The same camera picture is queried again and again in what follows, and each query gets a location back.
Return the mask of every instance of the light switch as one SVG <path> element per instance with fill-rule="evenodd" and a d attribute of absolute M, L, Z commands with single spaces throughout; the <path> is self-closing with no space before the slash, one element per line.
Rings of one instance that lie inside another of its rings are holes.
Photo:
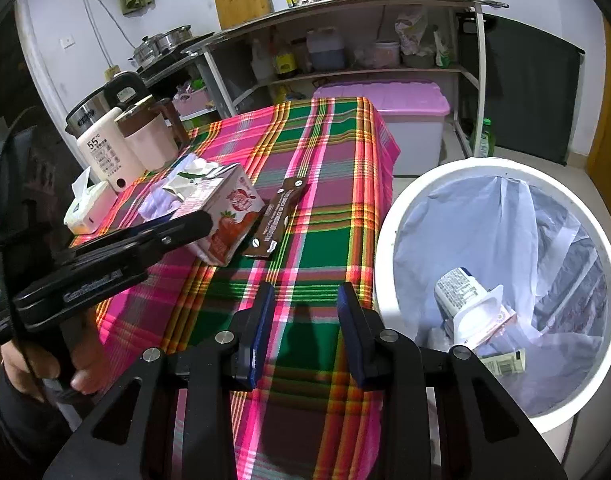
<path fill-rule="evenodd" d="M 63 50 L 65 50 L 69 46 L 74 45 L 74 38 L 72 36 L 66 36 L 64 38 L 61 38 L 59 40 L 59 43 L 61 43 L 61 48 L 63 48 Z"/>

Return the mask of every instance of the plaid tablecloth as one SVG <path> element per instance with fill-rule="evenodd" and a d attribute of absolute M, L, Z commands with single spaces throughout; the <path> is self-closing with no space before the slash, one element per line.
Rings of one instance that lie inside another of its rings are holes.
<path fill-rule="evenodd" d="M 339 284 L 349 281 L 372 305 L 398 147 L 363 98 L 285 103 L 192 135 L 186 152 L 240 162 L 266 200 L 286 176 L 304 177 L 308 188 L 272 261 L 235 255 L 226 268 L 210 267 L 181 248 L 152 267 L 147 282 L 100 304 L 113 374 L 145 348 L 181 351 L 225 329 L 267 280 L 277 304 L 263 379 L 232 397 L 238 477 L 365 478 L 377 453 L 380 397 L 359 390 L 348 373 L 335 304 Z M 137 208 L 166 173 L 122 193 L 98 234 L 138 222 Z M 182 434 L 183 396 L 178 414 Z"/>

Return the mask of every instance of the metal bolt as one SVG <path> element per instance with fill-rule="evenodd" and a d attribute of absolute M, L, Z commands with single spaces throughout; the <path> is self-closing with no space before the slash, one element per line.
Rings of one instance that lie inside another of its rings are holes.
<path fill-rule="evenodd" d="M 466 346 L 455 346 L 452 349 L 452 353 L 455 355 L 457 359 L 461 359 L 463 361 L 470 359 L 470 356 L 472 355 L 470 348 Z"/>
<path fill-rule="evenodd" d="M 399 339 L 399 335 L 394 330 L 390 330 L 389 328 L 381 330 L 379 337 L 388 343 L 394 343 L 397 339 Z"/>
<path fill-rule="evenodd" d="M 230 341 L 234 339 L 234 334 L 232 332 L 228 332 L 228 330 L 223 330 L 223 332 L 219 332 L 215 335 L 215 341 L 220 345 L 225 345 L 230 343 Z"/>
<path fill-rule="evenodd" d="M 159 357 L 161 357 L 161 351 L 158 348 L 149 348 L 143 354 L 144 361 L 148 363 L 156 361 Z"/>

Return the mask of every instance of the wall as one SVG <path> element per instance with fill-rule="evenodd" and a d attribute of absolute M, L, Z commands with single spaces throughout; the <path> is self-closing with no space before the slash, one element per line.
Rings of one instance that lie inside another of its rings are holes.
<path fill-rule="evenodd" d="M 190 24 L 195 34 L 218 30 L 214 0 L 156 0 L 156 6 L 138 16 L 122 16 L 116 0 L 103 0 L 128 37 L 140 38 Z M 601 110 L 605 75 L 605 40 L 602 15 L 592 0 L 500 0 L 509 9 L 489 9 L 500 16 L 527 23 L 559 36 L 586 52 L 581 70 L 572 151 L 587 154 Z M 64 107 L 70 110 L 84 96 L 103 84 L 107 65 L 96 44 L 81 0 L 28 0 L 34 30 L 45 65 Z M 286 8 L 285 0 L 272 0 L 275 10 Z M 95 0 L 90 7 L 112 61 L 130 69 L 129 46 Z M 65 51 L 60 38 L 72 35 L 75 44 Z"/>

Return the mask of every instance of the coffee stick packet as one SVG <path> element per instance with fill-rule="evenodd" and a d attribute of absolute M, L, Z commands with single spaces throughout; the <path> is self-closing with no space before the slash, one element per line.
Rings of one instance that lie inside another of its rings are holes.
<path fill-rule="evenodd" d="M 244 256 L 271 258 L 281 243 L 290 215 L 301 198 L 306 182 L 303 178 L 291 176 L 283 181 L 263 214 L 262 221 L 252 236 Z"/>

